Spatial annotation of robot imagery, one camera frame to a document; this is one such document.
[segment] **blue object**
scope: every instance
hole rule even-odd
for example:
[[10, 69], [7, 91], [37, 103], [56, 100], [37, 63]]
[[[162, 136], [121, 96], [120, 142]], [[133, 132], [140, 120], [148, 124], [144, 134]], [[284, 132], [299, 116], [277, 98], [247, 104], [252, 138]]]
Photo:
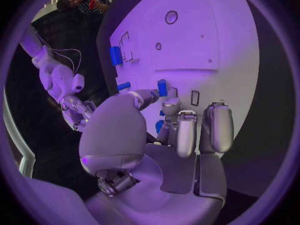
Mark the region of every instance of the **blue object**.
[[162, 129], [162, 126], [164, 124], [164, 120], [159, 120], [158, 122], [155, 123], [155, 128], [157, 134], [159, 134], [160, 130]]
[[128, 81], [128, 82], [125, 82], [125, 83], [122, 83], [122, 84], [118, 85], [117, 89], [118, 89], [118, 91], [120, 91], [120, 90], [127, 89], [127, 88], [130, 88], [130, 87], [131, 87], [131, 84]]
[[113, 66], [123, 64], [120, 47], [112, 46], [110, 48], [110, 58]]
[[166, 97], [168, 95], [166, 80], [164, 80], [164, 79], [159, 80], [157, 82], [157, 87], [158, 87], [160, 97]]

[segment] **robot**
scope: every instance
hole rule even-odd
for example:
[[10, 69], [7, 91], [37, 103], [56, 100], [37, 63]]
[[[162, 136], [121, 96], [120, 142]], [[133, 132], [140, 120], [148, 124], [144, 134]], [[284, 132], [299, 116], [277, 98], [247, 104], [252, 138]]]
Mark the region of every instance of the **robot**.
[[[162, 103], [165, 121], [157, 135], [159, 143], [147, 144], [146, 120], [140, 111], [158, 101], [157, 89], [119, 93], [96, 107], [76, 97], [84, 89], [84, 77], [55, 60], [52, 49], [42, 44], [32, 26], [25, 31], [20, 45], [39, 69], [43, 88], [61, 105], [64, 120], [82, 133], [81, 165], [97, 177], [100, 191], [112, 198], [113, 205], [137, 194], [147, 180], [141, 171], [147, 171], [159, 174], [158, 193], [167, 194], [173, 204], [191, 201], [201, 205], [204, 198], [209, 200], [216, 215], [207, 215], [207, 222], [214, 220], [227, 193], [223, 165], [216, 152], [227, 152], [234, 138], [232, 112], [227, 104], [213, 102], [203, 111], [196, 144], [197, 114], [182, 110], [176, 90], [171, 88]], [[169, 212], [165, 211], [164, 219], [168, 219]]]

